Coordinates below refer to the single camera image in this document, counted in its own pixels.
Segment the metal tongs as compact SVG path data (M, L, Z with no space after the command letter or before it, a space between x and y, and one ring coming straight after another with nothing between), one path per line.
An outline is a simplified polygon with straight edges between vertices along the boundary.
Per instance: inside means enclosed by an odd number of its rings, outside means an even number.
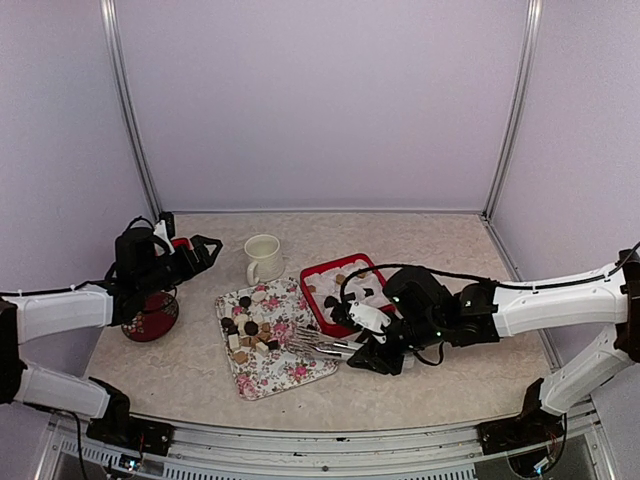
M339 361L349 360L362 347L360 343L337 339L307 328L296 329L285 345L296 355Z

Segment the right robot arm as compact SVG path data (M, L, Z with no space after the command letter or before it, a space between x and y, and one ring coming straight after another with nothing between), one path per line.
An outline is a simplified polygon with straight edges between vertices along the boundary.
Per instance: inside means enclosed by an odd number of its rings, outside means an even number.
M339 294L344 318L370 334L349 360L353 368L397 375L403 358L443 348L497 343L530 331L600 324L602 332L560 370L535 380L521 411L479 424L484 454L536 445L568 432L575 403L639 361L639 255L620 251L612 264L538 282L503 283L464 274L458 293L439 283L443 272L394 264L383 294L395 314Z

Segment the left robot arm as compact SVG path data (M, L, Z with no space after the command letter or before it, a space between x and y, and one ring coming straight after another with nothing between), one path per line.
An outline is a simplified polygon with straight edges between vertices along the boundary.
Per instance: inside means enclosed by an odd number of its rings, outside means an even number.
M154 295L213 267L223 243L202 235L174 241L160 221L131 225L115 241L115 261L101 281L1 297L1 401L88 418L86 434L105 444L165 456L171 424L131 415L128 396L97 378L82 379L21 358L21 345L57 333L115 327L149 313Z

